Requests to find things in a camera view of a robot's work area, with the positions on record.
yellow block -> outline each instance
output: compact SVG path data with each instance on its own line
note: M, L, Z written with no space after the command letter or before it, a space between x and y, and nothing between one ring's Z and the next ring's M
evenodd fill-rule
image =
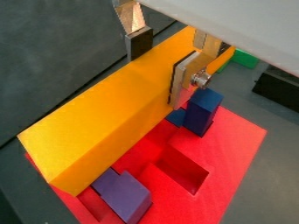
M214 74L220 67L229 61L234 51L236 47L230 46L228 50L206 65L205 71L209 75Z
M193 32L182 29L18 135L46 182L70 195L172 111L173 63L192 51Z

silver bracket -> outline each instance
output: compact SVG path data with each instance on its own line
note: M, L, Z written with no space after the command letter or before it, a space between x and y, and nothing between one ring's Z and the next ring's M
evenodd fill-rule
M174 65L172 70L170 94L168 103L173 109L189 100L196 88L205 88L210 82L206 65L222 53L221 41L202 31L196 31L193 46L201 49L192 52Z

purple block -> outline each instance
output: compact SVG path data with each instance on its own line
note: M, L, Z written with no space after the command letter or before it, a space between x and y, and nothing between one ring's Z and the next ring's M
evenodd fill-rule
M152 205L149 191L126 171L105 189L101 199L126 224L136 224Z
M114 183L116 179L118 178L117 173L112 168L108 168L105 172L97 177L94 182L90 184L93 189L101 195L106 188Z

green object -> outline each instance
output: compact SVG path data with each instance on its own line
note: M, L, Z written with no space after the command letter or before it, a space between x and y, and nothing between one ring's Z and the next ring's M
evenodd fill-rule
M226 65L228 65L228 63L229 63L229 60L225 62L225 64L218 68L218 70L217 70L217 74L222 71L222 69L226 67Z
M241 51L240 49L236 49L233 56L230 58L230 61L234 61L241 66L248 68L254 68L258 62L258 59L252 56L249 53Z

black box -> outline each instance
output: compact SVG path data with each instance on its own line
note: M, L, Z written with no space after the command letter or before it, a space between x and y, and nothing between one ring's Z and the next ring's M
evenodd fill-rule
M299 78L269 66L261 73L252 92L299 112Z

